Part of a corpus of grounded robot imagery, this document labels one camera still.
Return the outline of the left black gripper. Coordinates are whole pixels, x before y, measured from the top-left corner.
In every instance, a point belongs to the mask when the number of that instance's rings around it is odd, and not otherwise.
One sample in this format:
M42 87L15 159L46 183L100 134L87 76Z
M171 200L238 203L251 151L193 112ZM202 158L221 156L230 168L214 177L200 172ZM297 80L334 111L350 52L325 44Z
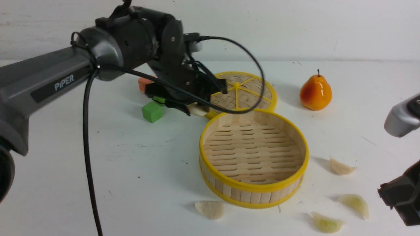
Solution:
M191 113L185 104L209 101L215 93L228 93L227 82L219 79L186 53L183 25L172 16L145 17L148 34L147 64L158 80L146 91L165 98L167 108L177 109L187 116Z

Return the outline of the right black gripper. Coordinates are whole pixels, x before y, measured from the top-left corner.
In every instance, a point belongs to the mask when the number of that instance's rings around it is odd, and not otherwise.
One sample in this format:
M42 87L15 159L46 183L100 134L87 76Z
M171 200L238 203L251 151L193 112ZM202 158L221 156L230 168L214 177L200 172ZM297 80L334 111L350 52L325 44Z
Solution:
M380 185L379 197L390 209L396 209L406 226L420 224L420 162L401 176Z

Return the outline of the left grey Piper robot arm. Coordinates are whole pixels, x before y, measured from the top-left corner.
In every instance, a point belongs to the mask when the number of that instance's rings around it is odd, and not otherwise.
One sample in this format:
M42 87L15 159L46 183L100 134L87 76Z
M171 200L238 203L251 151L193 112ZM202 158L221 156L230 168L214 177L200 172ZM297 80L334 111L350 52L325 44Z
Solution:
M227 93L227 82L217 79L199 62L187 61L198 50L199 33L184 33L173 15L131 6L125 0L109 17L97 18L82 30L71 46L1 67L1 200L15 175L11 155L23 156L29 148L29 119L91 76L109 82L128 70L148 64L160 79L146 89L148 97L166 99L169 108L188 115L192 97L210 101Z

